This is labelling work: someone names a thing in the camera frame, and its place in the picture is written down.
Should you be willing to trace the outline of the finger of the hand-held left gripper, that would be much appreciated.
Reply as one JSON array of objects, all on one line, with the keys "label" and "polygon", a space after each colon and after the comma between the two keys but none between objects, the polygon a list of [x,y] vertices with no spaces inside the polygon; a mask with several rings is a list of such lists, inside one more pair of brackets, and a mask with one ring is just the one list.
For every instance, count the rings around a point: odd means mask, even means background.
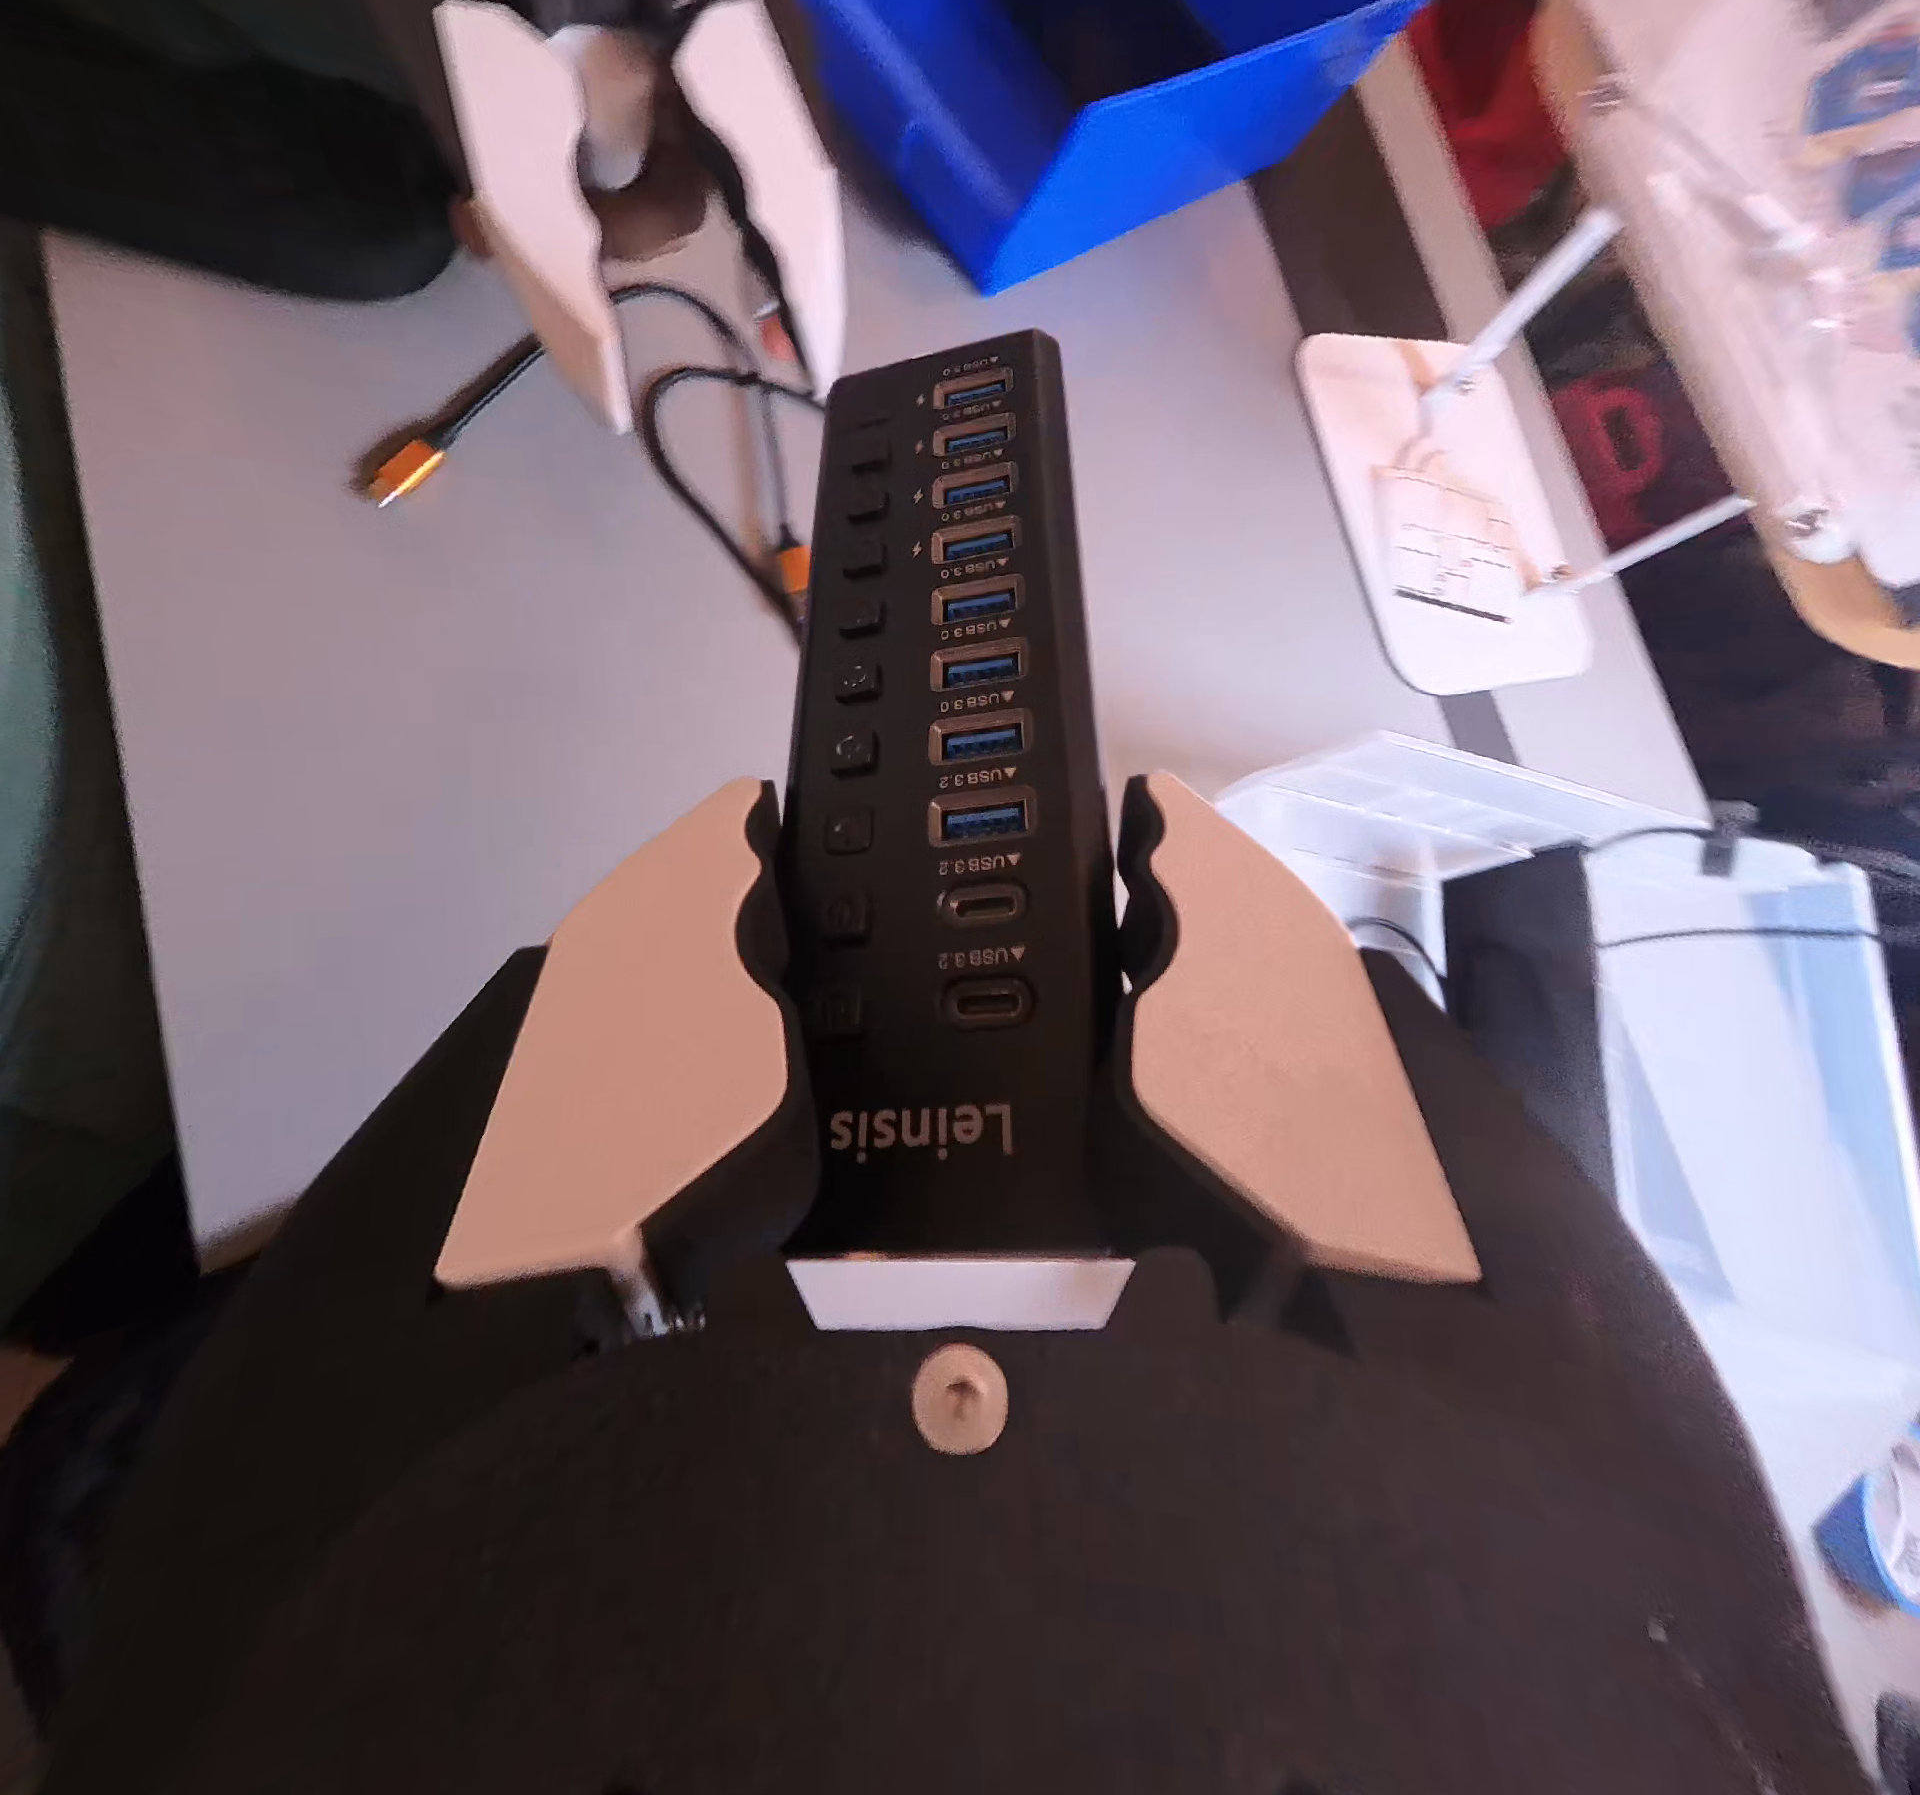
[{"label": "finger of the hand-held left gripper", "polygon": [[842,376],[849,335],[846,196],[764,0],[711,0],[673,52],[692,141],[751,272],[771,351],[813,391]]},{"label": "finger of the hand-held left gripper", "polygon": [[564,383],[628,434],[628,361],[583,185],[584,32],[537,32],[504,2],[441,0],[434,38],[484,241]]}]

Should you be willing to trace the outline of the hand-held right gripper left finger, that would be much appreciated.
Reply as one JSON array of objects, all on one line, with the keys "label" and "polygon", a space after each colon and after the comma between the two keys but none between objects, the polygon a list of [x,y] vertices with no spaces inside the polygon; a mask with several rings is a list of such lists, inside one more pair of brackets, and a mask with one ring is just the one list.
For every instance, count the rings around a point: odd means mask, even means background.
[{"label": "hand-held right gripper left finger", "polygon": [[682,1329],[779,1261],[824,1183],[779,833],[771,781],[725,781],[554,925],[434,1288],[601,1275]]}]

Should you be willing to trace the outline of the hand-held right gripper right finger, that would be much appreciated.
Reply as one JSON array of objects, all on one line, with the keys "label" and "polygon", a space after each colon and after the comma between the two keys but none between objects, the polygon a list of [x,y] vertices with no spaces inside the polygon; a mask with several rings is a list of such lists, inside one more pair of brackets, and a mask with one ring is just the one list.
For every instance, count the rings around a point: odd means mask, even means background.
[{"label": "hand-held right gripper right finger", "polygon": [[1357,938],[1180,779],[1135,774],[1114,870],[1121,995],[1090,1183],[1121,1255],[1216,1288],[1298,1270],[1465,1288],[1482,1261]]}]

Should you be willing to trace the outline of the blue plastic bin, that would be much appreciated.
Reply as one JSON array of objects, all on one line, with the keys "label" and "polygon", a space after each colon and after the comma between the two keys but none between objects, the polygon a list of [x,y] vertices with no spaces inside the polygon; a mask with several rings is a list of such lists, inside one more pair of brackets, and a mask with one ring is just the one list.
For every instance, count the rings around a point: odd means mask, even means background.
[{"label": "blue plastic bin", "polygon": [[1187,0],[1224,60],[1068,110],[993,0],[800,0],[839,133],[980,294],[1282,161],[1429,0]]}]

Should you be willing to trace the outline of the black multi-port usb hub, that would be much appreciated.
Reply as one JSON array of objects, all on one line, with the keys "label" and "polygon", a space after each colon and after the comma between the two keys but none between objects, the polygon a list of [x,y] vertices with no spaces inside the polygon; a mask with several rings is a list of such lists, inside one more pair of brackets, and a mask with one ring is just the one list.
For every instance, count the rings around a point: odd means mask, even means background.
[{"label": "black multi-port usb hub", "polygon": [[784,798],[824,1183],[798,1255],[1112,1250],[1114,847],[1062,347],[834,383]]}]

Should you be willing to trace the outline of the clear plastic bin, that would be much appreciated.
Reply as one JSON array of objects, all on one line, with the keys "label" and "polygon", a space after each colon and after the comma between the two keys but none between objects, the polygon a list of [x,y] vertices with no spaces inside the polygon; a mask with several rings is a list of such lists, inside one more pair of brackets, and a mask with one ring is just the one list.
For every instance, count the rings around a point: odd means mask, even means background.
[{"label": "clear plastic bin", "polygon": [[1577,844],[1617,1189],[1716,1354],[1917,1388],[1917,1133],[1861,870],[1404,736],[1224,785],[1446,1004],[1440,888]]}]

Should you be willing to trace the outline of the person's left forearm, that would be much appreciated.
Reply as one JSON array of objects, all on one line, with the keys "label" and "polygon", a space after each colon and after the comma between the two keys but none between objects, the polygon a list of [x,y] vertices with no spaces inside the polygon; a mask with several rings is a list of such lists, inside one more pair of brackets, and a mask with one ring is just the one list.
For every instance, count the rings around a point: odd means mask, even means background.
[{"label": "person's left forearm", "polygon": [[397,300],[453,174],[364,0],[2,0],[2,228]]}]

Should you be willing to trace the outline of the black flat box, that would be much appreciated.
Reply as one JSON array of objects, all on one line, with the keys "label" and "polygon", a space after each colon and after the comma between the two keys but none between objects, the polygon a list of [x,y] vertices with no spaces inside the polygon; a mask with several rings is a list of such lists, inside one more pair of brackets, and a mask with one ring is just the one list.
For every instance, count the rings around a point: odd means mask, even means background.
[{"label": "black flat box", "polygon": [[1557,844],[1440,888],[1446,1004],[1525,1114],[1617,1189],[1588,853]]}]

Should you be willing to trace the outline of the white sign stand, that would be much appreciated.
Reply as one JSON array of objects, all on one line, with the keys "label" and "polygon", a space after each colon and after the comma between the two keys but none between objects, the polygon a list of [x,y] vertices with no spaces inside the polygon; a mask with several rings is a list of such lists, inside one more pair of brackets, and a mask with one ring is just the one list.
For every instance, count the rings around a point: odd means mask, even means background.
[{"label": "white sign stand", "polygon": [[1566,554],[1499,361],[1619,228],[1613,207],[1588,207],[1469,345],[1365,333],[1298,345],[1298,391],[1369,613],[1420,695],[1588,671],[1593,586],[1756,510],[1726,493],[1597,567]]}]

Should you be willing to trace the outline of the light wooden sign board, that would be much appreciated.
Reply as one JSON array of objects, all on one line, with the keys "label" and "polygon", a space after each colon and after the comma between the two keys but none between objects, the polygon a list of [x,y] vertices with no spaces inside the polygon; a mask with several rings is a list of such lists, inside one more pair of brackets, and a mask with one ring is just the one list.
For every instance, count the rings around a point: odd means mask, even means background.
[{"label": "light wooden sign board", "polygon": [[1797,619],[1866,662],[1917,671],[1917,619],[1859,553],[1811,558],[1777,518],[1760,526],[1765,564]]}]

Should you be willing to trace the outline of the blue tape roll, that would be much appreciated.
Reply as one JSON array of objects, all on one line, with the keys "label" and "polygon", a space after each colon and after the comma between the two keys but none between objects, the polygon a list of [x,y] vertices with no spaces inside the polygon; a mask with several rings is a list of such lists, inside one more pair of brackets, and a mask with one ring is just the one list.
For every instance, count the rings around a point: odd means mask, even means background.
[{"label": "blue tape roll", "polygon": [[1917,1422],[1822,1512],[1815,1545],[1859,1601],[1917,1621]]}]

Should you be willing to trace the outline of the white paper sign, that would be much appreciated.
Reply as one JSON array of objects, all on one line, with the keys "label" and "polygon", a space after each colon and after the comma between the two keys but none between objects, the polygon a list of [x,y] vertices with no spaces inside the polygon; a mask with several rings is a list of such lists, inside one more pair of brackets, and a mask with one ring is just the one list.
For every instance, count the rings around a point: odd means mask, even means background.
[{"label": "white paper sign", "polygon": [[1569,146],[1786,545],[1917,587],[1917,0],[1549,0]]}]

